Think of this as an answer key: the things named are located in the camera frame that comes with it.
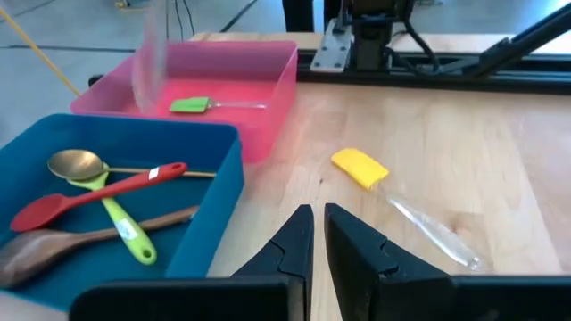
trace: green spatula head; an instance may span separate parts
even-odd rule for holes
[[[209,97],[193,97],[188,99],[179,99],[170,105],[171,112],[191,112],[202,113],[205,112],[210,105],[211,99]]]

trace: wooden spoon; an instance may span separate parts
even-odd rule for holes
[[[151,231],[188,221],[198,206],[177,210],[159,218],[139,222],[144,230]],[[119,236],[116,228],[88,233],[68,233],[38,229],[16,236],[0,249],[0,288],[10,288],[39,274],[64,255],[93,242]]]

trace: wooden table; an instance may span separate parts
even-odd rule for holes
[[[501,35],[424,35],[435,51],[479,52]],[[294,40],[319,34],[201,34],[205,40]],[[571,53],[571,37],[542,51]],[[418,50],[398,37],[398,50]],[[571,271],[571,100],[563,96],[466,93],[299,84],[297,103],[272,156],[247,166],[246,186],[211,265],[229,276],[299,204],[315,219],[313,320],[340,320],[327,265],[323,209],[337,202],[394,242],[449,272],[463,270],[401,214],[388,210],[329,161],[348,146],[391,170],[386,184],[430,198],[454,215],[433,215],[478,249],[496,274]],[[0,319],[59,321],[65,314],[0,295]]]

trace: yellow cable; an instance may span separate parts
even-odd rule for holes
[[[37,47],[36,44],[34,44],[34,42],[32,41],[32,39],[30,39],[28,37],[28,35],[24,32],[24,30],[22,30],[20,28],[20,26],[18,25],[18,23],[16,23],[16,21],[14,21],[12,19],[12,17],[10,17],[10,15],[8,15],[8,13],[0,6],[0,15],[3,16],[6,21],[8,21],[8,23],[10,24],[10,26],[12,26],[12,28],[14,29],[14,31],[16,31],[16,33],[18,35],[20,35],[20,37],[22,38],[22,40],[24,40],[24,42],[26,44],[29,45],[30,48],[32,48],[32,50],[34,51],[34,53],[36,53],[39,58],[44,61],[46,63],[46,65],[55,72],[55,74],[57,75],[57,77],[59,79],[61,79],[63,81],[63,83],[65,84],[65,86],[67,86],[72,92],[73,94],[79,96],[79,91],[78,89],[76,89],[71,82],[65,78],[65,76],[63,76],[62,72],[57,69],[57,67],[55,67],[55,65],[50,61],[49,58],[47,58],[47,56],[42,53],[42,51]]]

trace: price tag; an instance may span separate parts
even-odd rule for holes
[[[115,223],[115,227],[117,227],[119,235],[121,235],[121,238],[124,240],[132,240],[137,237],[137,231],[135,231],[135,228],[133,228],[131,223],[126,219],[122,219]]]
[[[157,177],[158,175],[159,175],[159,168],[151,169],[151,171],[149,172],[149,180]]]

